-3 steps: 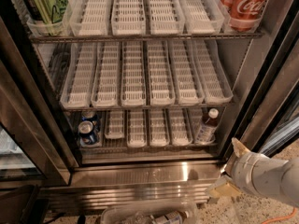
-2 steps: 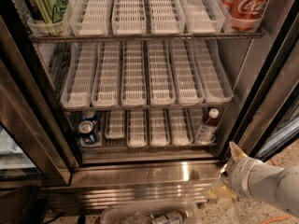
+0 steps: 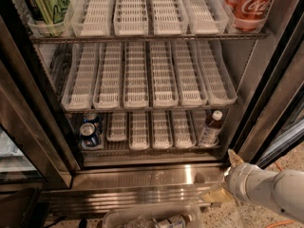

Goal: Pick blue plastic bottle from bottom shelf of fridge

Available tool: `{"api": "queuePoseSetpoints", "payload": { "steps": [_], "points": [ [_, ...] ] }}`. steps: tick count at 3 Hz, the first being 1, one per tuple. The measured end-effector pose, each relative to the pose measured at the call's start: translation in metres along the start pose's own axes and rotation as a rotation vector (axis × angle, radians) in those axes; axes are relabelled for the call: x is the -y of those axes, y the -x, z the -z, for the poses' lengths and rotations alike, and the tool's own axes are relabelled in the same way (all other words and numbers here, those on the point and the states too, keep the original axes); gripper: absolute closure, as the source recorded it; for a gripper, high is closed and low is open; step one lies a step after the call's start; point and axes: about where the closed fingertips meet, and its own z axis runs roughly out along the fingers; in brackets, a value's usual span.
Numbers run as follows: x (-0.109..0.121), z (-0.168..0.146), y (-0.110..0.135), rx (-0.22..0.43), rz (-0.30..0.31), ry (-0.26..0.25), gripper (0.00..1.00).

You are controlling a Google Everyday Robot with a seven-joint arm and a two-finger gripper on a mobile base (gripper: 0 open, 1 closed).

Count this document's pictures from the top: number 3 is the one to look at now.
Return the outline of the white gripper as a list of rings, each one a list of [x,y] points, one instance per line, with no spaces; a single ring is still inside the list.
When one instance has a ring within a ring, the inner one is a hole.
[[[228,191],[234,198],[257,205],[272,203],[273,171],[260,169],[258,166],[244,163],[244,160],[233,150],[228,150],[229,162],[233,166],[226,176]],[[223,188],[209,189],[200,194],[205,202],[230,202],[231,195]]]

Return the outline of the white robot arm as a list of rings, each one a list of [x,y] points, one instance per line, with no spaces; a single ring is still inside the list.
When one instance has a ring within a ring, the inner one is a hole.
[[[228,202],[236,199],[259,205],[288,219],[304,222],[304,173],[285,169],[278,173],[245,162],[234,150],[228,150],[229,162],[224,182],[199,194],[204,202]]]

